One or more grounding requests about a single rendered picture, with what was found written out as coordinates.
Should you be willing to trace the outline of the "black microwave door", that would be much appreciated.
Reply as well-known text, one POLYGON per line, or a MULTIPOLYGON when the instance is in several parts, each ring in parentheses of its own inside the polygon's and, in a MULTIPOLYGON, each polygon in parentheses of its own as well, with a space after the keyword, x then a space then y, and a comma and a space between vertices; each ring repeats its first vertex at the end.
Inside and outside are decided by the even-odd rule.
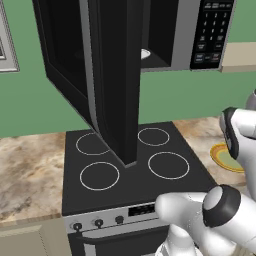
POLYGON ((137 160, 143 0, 32 0, 47 78, 125 166, 137 160))

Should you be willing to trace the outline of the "black and silver microwave oven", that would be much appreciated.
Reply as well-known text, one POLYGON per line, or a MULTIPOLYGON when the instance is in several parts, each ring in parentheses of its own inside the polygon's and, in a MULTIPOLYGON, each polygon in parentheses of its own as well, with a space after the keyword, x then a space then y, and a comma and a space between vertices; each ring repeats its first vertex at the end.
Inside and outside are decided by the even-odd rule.
POLYGON ((218 70, 236 0, 144 0, 141 70, 218 70))

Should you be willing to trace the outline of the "black hob with rings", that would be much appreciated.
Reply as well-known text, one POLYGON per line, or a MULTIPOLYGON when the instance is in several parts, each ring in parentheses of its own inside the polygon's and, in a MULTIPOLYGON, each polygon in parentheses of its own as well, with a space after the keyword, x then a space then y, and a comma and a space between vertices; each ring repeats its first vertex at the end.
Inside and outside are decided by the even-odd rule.
POLYGON ((207 192, 216 185, 171 122, 143 124, 137 162, 126 168, 90 130, 66 133, 62 214, 146 204, 169 192, 207 192))

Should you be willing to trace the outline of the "yellow and green plate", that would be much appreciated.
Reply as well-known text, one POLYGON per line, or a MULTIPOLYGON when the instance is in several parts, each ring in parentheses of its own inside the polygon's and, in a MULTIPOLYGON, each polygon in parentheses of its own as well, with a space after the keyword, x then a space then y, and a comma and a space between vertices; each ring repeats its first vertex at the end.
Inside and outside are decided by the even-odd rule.
POLYGON ((228 171, 236 173, 244 172, 243 167, 229 154, 229 150, 225 142, 213 145, 210 149, 210 156, 218 166, 228 171))

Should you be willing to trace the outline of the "silver oven front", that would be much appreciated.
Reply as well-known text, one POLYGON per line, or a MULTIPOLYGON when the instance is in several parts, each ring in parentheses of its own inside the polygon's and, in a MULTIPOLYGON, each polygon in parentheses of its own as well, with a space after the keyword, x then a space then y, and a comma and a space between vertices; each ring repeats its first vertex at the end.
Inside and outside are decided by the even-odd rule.
POLYGON ((153 202, 65 216, 64 222, 72 256, 154 256, 158 246, 167 237, 161 240, 163 234, 154 233, 144 237, 135 236, 130 239, 107 240, 105 243, 94 245, 86 244, 80 240, 83 233, 97 229, 127 227, 136 223, 140 223, 144 229, 152 225, 156 227, 167 225, 157 217, 153 202), (115 218, 117 216, 124 217, 122 224, 116 223, 115 218), (101 228, 95 226, 94 221, 96 219, 103 220, 101 228), (75 223, 82 224, 82 229, 79 232, 73 229, 75 223))

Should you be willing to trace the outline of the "beige base cupboard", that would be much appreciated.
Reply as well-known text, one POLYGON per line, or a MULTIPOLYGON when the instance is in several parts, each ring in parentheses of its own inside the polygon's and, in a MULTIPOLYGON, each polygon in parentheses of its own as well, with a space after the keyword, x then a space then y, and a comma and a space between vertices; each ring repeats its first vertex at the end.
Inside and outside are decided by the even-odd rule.
POLYGON ((63 219, 1 227, 0 256, 72 256, 63 219))

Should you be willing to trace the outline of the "beige wall cupboard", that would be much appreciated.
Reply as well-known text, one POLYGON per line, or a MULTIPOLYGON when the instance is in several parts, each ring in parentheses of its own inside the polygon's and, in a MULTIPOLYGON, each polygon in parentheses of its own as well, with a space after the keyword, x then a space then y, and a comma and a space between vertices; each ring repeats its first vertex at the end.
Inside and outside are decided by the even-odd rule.
POLYGON ((228 43, 221 71, 223 73, 256 71, 256 42, 228 43))

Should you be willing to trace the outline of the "grey window frame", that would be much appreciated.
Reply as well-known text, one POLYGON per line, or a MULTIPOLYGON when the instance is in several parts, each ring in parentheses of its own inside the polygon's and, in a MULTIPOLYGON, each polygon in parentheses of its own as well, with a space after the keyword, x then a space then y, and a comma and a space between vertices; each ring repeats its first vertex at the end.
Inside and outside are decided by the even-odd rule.
POLYGON ((16 56, 3 0, 0 0, 0 73, 19 72, 16 56))

